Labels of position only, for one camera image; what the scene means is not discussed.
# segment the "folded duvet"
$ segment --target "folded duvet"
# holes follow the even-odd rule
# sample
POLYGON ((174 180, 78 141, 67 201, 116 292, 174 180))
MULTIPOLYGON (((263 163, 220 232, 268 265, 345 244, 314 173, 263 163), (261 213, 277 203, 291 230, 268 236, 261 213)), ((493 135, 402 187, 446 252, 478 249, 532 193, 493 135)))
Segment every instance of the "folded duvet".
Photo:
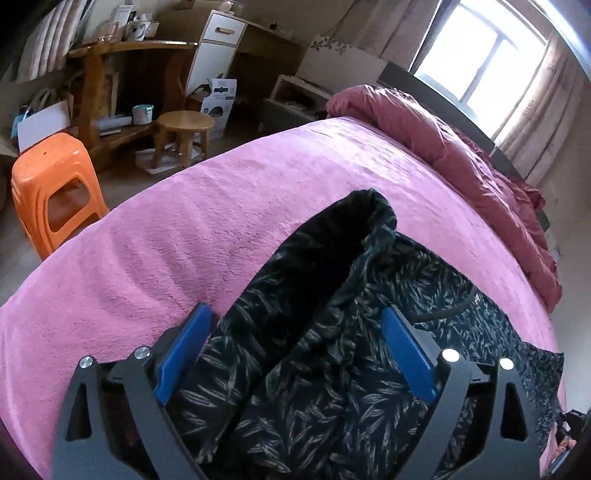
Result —
POLYGON ((368 85, 334 95, 331 116, 351 116, 379 128, 447 180, 509 248, 551 312, 560 297, 556 262, 535 221, 531 191, 495 171, 452 128, 410 95, 368 85))

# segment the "blue gripper pad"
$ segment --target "blue gripper pad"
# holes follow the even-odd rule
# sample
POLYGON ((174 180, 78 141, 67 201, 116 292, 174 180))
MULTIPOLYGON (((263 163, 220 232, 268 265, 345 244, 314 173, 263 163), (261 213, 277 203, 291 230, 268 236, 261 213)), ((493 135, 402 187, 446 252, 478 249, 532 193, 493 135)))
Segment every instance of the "blue gripper pad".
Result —
POLYGON ((183 330, 158 365, 158 385, 154 395, 166 405, 187 370, 195 363, 212 331, 212 310, 202 304, 185 320, 183 330))
POLYGON ((410 391, 428 406, 433 405, 439 396, 435 380, 439 347, 435 340, 425 337, 428 332, 413 328, 396 307, 383 309, 381 321, 386 344, 410 391))

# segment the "gray headboard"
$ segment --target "gray headboard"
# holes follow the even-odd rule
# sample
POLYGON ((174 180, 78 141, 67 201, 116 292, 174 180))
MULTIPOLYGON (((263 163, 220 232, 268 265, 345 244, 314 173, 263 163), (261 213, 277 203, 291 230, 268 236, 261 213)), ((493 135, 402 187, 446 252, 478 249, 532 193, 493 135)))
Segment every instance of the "gray headboard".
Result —
MULTIPOLYGON (((378 83, 385 87, 396 88, 409 93, 417 102, 429 107, 445 123, 459 128, 482 150, 489 154, 492 153, 491 163, 499 172, 508 177, 521 178, 521 175, 506 155, 498 148, 495 148, 495 143, 472 120, 443 95, 411 73, 389 61, 379 76, 378 83)), ((544 212, 538 214, 538 220, 544 231, 550 227, 550 222, 544 212)))

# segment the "black patterned garment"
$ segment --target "black patterned garment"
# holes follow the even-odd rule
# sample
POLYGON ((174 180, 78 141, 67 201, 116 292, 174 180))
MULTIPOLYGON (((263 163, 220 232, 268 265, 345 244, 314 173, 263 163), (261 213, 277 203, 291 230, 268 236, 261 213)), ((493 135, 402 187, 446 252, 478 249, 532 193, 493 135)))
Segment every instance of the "black patterned garment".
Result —
MULTIPOLYGON (((168 405, 211 480, 392 478, 428 407, 383 337, 390 305, 441 348, 513 359, 543 451, 562 354, 522 342, 494 302, 396 222, 376 191, 351 193, 298 228, 219 321, 168 405)), ((458 460, 476 401, 466 402, 438 475, 458 460)))

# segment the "drawer handle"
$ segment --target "drawer handle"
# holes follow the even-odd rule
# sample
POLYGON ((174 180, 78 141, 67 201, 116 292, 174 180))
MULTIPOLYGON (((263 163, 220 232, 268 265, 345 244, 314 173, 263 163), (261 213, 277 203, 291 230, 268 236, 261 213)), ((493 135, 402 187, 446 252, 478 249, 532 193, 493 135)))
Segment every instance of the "drawer handle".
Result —
POLYGON ((236 33, 236 30, 230 30, 229 28, 216 27, 216 32, 223 33, 224 35, 234 35, 234 33, 236 33))

